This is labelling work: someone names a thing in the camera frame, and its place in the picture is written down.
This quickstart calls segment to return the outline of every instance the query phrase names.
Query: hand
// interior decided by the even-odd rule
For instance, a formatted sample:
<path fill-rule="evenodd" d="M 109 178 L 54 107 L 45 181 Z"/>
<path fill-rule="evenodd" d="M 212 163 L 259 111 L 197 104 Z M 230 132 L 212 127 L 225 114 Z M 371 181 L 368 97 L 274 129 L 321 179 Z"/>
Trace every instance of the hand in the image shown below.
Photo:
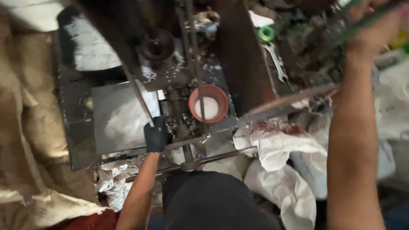
<path fill-rule="evenodd" d="M 152 118 L 154 127 L 147 123 L 144 127 L 147 153 L 160 153 L 165 150 L 168 127 L 163 116 Z"/>
<path fill-rule="evenodd" d="M 368 12 L 373 12 L 374 8 L 385 3 L 386 0 L 372 0 L 365 2 L 350 10 L 353 20 L 358 21 Z M 379 54 L 382 48 L 398 33 L 402 21 L 402 8 L 407 8 L 407 4 L 401 5 L 399 9 L 393 10 L 375 22 L 372 26 L 362 29 L 348 43 L 348 48 L 357 50 L 359 53 L 372 58 Z"/>

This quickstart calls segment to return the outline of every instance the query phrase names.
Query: black glove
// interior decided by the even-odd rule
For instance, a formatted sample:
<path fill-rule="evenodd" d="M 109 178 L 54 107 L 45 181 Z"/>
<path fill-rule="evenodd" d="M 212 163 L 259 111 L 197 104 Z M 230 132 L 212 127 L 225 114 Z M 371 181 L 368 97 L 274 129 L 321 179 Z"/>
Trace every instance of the black glove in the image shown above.
<path fill-rule="evenodd" d="M 165 124 L 165 117 L 152 118 L 154 127 L 147 123 L 144 127 L 147 153 L 160 153 L 165 150 L 168 127 Z"/>

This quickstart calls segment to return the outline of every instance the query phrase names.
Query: green tape roll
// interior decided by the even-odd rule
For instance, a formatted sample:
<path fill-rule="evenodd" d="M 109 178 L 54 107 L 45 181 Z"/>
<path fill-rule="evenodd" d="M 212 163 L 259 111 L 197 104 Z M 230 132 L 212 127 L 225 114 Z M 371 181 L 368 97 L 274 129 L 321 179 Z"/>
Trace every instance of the green tape roll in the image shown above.
<path fill-rule="evenodd" d="M 258 30 L 258 35 L 264 41 L 271 41 L 274 38 L 274 30 L 270 26 L 264 26 Z"/>

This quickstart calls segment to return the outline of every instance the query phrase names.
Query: wrench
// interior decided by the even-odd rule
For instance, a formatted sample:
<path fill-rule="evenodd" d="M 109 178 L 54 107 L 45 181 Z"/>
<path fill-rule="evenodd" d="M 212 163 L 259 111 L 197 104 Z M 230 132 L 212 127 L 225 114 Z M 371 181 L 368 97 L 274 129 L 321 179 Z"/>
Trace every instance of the wrench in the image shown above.
<path fill-rule="evenodd" d="M 276 55 L 275 52 L 275 45 L 273 43 L 268 43 L 268 44 L 263 44 L 263 47 L 268 50 L 268 52 L 270 52 L 271 58 L 273 59 L 273 62 L 276 66 L 277 69 L 277 73 L 279 75 L 279 79 L 282 82 L 288 81 L 288 76 L 284 73 L 281 65 L 280 65 L 280 61 L 279 58 Z"/>

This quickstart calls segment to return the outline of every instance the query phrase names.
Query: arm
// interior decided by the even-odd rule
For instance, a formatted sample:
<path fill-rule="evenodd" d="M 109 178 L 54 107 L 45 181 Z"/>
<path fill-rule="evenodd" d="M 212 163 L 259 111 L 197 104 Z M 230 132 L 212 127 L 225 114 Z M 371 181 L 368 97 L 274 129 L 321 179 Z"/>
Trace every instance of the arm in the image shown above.
<path fill-rule="evenodd" d="M 145 157 L 144 163 L 126 197 L 119 216 L 117 230 L 145 230 L 148 226 L 157 161 L 159 152 L 165 150 L 168 134 L 164 117 L 154 117 L 152 121 L 154 127 L 149 124 L 144 127 L 148 155 Z"/>
<path fill-rule="evenodd" d="M 130 188 L 119 216 L 117 230 L 145 230 L 151 212 L 152 190 L 159 153 L 149 153 Z"/>
<path fill-rule="evenodd" d="M 378 136 L 373 104 L 373 56 L 399 28 L 400 15 L 385 16 L 350 41 L 344 79 L 328 146 L 327 223 L 330 230 L 385 229 L 376 174 Z"/>

